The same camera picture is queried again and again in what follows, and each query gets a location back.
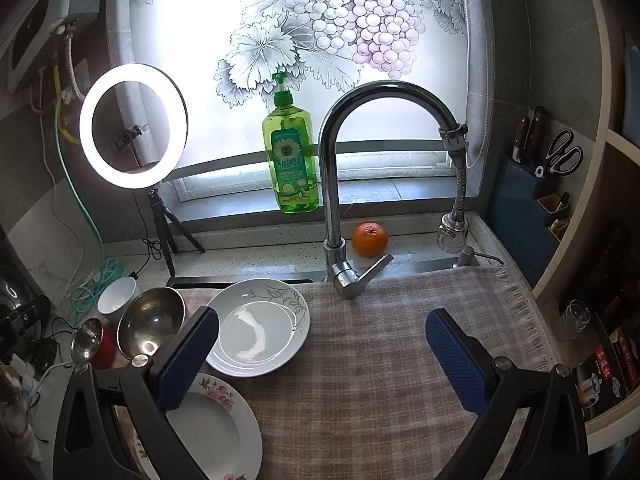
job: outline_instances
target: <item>plate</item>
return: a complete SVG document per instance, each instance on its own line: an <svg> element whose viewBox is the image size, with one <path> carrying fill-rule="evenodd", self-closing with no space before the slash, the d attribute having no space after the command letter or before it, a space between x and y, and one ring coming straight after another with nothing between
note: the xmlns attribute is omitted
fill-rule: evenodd
<svg viewBox="0 0 640 480"><path fill-rule="evenodd" d="M209 306L220 318L220 334L207 363L233 377L255 377L280 368L309 333L305 298L277 280L235 283Z"/></svg>
<svg viewBox="0 0 640 480"><path fill-rule="evenodd" d="M199 373L180 408L166 413L184 447L210 480L255 480L262 436L254 412L225 381ZM151 480L160 480L137 434L136 453Z"/></svg>

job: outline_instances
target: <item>ring light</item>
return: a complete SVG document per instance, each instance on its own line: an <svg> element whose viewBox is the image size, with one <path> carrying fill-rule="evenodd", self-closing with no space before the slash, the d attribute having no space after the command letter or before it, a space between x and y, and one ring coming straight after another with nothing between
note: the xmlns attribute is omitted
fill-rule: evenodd
<svg viewBox="0 0 640 480"><path fill-rule="evenodd" d="M93 120L101 97L118 83L135 81L151 88L164 105L169 120L169 142L158 163L139 173L123 173L107 164L94 143ZM162 71L149 65L129 63L112 68L91 87L80 111L80 141L89 164L105 180L129 189L150 187L176 167L187 141L187 109L174 82Z"/></svg>

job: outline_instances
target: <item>white cup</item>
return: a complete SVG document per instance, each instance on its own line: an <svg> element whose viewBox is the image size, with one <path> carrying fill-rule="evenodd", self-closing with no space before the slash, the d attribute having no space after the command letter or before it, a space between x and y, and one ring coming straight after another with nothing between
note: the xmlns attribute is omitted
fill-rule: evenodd
<svg viewBox="0 0 640 480"><path fill-rule="evenodd" d="M138 282L130 276L120 278L111 283L98 299L98 312L102 314L109 325L115 327L118 325L122 314L127 307L140 294Z"/></svg>

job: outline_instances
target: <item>chrome faucet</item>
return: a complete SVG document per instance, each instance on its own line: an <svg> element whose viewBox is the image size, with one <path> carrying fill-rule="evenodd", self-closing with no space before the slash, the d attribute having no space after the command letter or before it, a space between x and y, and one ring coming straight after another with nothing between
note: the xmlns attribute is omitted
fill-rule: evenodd
<svg viewBox="0 0 640 480"><path fill-rule="evenodd" d="M446 105L431 92L404 81L374 81L343 95L324 118L320 128L320 176L324 203L326 240L324 257L327 281L334 282L338 293L345 299L363 293L367 283L393 260L385 254L362 276L347 261L346 243L340 232L340 198L338 196L338 167L335 143L344 120L360 105L383 97L406 99L427 110L438 122L444 147L456 168L456 199L451 213L442 217L438 229L438 245L447 253L459 253L466 245L468 222L465 220L466 193L466 125L458 124Z"/></svg>

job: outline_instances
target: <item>yellow pipe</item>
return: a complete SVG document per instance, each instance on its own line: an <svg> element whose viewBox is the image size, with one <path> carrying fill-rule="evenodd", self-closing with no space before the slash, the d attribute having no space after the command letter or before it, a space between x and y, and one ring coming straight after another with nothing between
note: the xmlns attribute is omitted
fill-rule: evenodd
<svg viewBox="0 0 640 480"><path fill-rule="evenodd" d="M53 67L53 85L56 88L56 106L58 107L58 117L60 117L60 112L62 111L62 99L60 99L60 96L62 95L62 86L60 86L60 69L57 65ZM66 140L73 144L77 144L78 146L80 145L80 141L71 135L66 128L62 128L58 125L58 130Z"/></svg>

